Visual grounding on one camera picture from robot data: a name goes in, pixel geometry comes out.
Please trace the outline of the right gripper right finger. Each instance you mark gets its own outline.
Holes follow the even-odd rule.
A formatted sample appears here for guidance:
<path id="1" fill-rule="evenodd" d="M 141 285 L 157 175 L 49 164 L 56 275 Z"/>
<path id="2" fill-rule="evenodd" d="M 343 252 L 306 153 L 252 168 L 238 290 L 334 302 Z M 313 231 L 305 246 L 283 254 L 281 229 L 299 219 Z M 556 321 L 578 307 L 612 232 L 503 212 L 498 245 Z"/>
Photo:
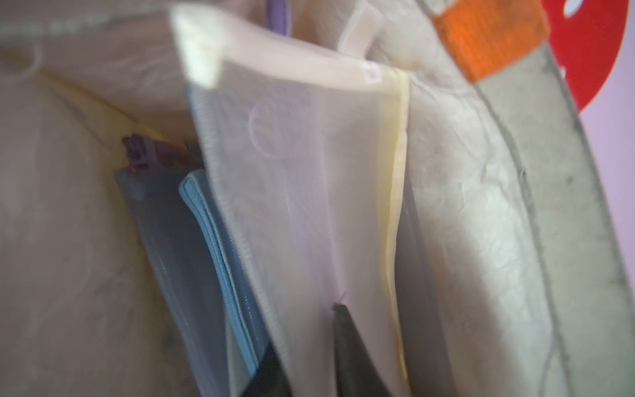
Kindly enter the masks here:
<path id="1" fill-rule="evenodd" d="M 338 395 L 391 396 L 365 348 L 348 307 L 345 304 L 334 304 L 332 312 Z"/>

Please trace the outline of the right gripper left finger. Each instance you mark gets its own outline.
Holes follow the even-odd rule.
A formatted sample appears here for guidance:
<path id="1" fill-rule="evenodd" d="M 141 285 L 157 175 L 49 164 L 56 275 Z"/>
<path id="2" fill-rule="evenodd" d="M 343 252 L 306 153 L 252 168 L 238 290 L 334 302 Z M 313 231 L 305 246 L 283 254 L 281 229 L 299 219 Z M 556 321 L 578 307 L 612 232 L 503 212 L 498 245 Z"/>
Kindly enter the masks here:
<path id="1" fill-rule="evenodd" d="M 256 374 L 243 390 L 241 397 L 291 397 L 292 392 L 279 357 L 270 343 Z"/>

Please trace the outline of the grey mesh pencil pouch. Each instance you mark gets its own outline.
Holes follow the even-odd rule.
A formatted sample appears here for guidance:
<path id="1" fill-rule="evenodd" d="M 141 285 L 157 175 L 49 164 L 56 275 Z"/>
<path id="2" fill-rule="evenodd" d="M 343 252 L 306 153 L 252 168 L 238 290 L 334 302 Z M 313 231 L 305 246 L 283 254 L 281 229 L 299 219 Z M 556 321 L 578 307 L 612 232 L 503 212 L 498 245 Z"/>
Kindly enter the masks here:
<path id="1" fill-rule="evenodd" d="M 189 168 L 115 173 L 203 396 L 230 394 L 224 300 L 211 253 L 180 196 Z"/>

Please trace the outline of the blue pouch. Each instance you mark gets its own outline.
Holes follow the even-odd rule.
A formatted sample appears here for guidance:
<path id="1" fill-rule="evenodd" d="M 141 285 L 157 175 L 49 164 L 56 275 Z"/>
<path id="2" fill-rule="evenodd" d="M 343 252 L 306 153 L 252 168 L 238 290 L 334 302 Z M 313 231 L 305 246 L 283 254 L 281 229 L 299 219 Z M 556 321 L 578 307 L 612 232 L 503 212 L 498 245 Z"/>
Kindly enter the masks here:
<path id="1" fill-rule="evenodd" d="M 213 198 L 204 170 L 180 183 L 182 200 L 198 222 L 213 260 L 229 323 L 250 375 L 256 375 L 270 336 L 231 233 Z"/>

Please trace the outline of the beige mesh pouch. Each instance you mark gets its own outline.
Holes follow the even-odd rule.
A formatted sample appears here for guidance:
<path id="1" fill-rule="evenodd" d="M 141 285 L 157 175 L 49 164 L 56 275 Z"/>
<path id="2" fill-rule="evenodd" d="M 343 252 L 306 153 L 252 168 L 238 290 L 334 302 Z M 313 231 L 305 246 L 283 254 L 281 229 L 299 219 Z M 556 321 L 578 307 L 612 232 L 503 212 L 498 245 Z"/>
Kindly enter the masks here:
<path id="1" fill-rule="evenodd" d="M 410 393 L 395 294 L 408 80 L 365 58 L 382 21 L 358 2 L 329 50 L 215 6 L 170 10 L 213 197 L 296 396 L 337 393 L 337 303 L 380 384 Z"/>

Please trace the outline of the purple mesh pouch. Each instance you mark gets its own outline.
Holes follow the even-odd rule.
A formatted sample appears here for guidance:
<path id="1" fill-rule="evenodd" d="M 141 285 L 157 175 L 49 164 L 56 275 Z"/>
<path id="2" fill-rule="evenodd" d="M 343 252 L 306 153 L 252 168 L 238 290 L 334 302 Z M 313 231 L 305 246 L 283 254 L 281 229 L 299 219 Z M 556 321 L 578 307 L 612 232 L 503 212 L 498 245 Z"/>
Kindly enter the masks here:
<path id="1" fill-rule="evenodd" d="M 168 142 L 141 134 L 122 138 L 122 145 L 132 170 L 155 170 L 192 165 L 192 157 Z"/>

